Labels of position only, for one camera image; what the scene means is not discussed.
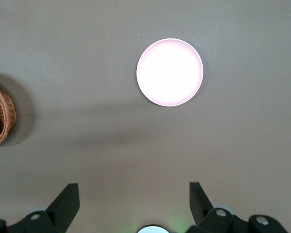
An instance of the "silver bolt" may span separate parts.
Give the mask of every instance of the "silver bolt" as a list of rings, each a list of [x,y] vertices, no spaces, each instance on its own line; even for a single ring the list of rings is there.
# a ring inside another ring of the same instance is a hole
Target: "silver bolt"
[[[264,217],[259,216],[259,217],[256,218],[256,220],[258,221],[258,223],[260,223],[262,225],[268,225],[268,221]]]
[[[35,215],[32,215],[32,216],[30,217],[30,220],[36,220],[36,219],[38,219],[39,217],[40,217],[39,214],[35,214]]]
[[[225,217],[225,216],[226,216],[225,211],[224,211],[224,210],[221,210],[221,209],[218,209],[218,210],[216,211],[216,214],[217,214],[218,216],[221,216],[221,217]]]

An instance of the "wicker basket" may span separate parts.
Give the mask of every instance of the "wicker basket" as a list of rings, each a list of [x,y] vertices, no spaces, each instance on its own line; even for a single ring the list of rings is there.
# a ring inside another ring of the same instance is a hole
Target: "wicker basket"
[[[0,144],[7,137],[16,121],[16,112],[11,98],[0,90]]]

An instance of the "gray tabletop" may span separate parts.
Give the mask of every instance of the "gray tabletop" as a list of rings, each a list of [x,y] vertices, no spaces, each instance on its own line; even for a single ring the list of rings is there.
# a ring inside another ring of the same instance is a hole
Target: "gray tabletop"
[[[177,107],[136,81],[142,52],[164,38],[204,65]],[[199,181],[214,204],[291,232],[291,0],[0,0],[0,87],[17,110],[0,146],[8,224],[77,182],[70,233],[182,233]]]

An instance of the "pink plate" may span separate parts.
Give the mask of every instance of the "pink plate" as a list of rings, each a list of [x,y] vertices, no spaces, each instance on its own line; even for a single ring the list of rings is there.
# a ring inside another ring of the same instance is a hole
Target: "pink plate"
[[[203,64],[197,51],[179,39],[163,39],[150,45],[137,66],[142,93],[161,106],[187,102],[203,80]]]

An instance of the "black bracket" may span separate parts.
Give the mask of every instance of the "black bracket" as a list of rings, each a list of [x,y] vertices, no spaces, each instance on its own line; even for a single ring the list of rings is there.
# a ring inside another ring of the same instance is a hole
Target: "black bracket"
[[[9,227],[0,219],[0,233],[65,233],[79,208],[78,184],[70,183],[45,211],[30,213]]]
[[[274,218],[252,215],[243,221],[223,208],[214,208],[200,183],[190,183],[190,209],[196,223],[186,233],[288,233]]]

